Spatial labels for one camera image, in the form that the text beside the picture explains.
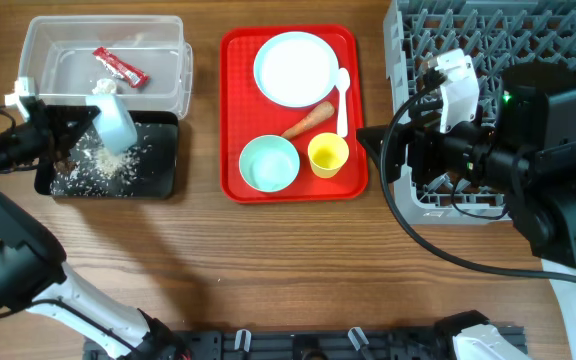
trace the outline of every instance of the red snack wrapper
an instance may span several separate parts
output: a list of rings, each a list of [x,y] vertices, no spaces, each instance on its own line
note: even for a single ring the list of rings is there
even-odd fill
[[[119,60],[118,57],[110,53],[105,47],[100,47],[92,53],[101,61],[112,76],[125,80],[130,87],[138,88],[150,78],[146,73],[136,67]]]

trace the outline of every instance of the white plate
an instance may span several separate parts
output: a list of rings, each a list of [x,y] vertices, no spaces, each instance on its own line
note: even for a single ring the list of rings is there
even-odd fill
[[[267,98],[287,107],[304,107],[318,103],[335,87],[339,62],[321,38],[287,32],[259,49],[253,71]]]

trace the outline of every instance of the light blue cup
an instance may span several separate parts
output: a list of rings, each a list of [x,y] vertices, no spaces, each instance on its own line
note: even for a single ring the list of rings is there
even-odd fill
[[[297,178],[299,154],[290,141],[280,136],[260,136],[249,142],[241,152],[239,172],[253,189],[277,192]]]

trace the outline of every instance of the transparent container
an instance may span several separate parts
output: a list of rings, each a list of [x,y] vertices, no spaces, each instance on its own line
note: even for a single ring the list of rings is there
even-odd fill
[[[97,80],[112,78],[92,55],[98,47],[144,71],[150,80],[133,89],[116,79],[128,110],[170,111],[183,118],[192,88],[192,48],[177,16],[39,16],[30,22],[19,76],[35,80],[46,104],[85,105]]]

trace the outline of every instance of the wooden tabletop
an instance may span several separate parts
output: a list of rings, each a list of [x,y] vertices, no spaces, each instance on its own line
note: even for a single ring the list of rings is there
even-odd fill
[[[60,239],[69,262],[94,285],[173,329],[383,329],[431,325],[477,309],[495,322],[525,326],[535,359],[570,359],[547,281],[474,273],[421,249],[388,211],[372,164],[365,193],[351,201],[242,206],[222,193],[222,36],[241,26],[348,27],[359,48],[365,123],[385,124],[392,116],[382,32],[389,0],[83,2],[11,6],[0,0],[0,104],[12,90],[28,24],[38,15],[177,15],[195,55],[171,199],[55,201],[35,193],[32,173],[0,177],[0,189]],[[528,242],[507,223],[417,228],[469,260],[540,268]],[[0,320],[0,359],[80,359],[82,341],[36,315]]]

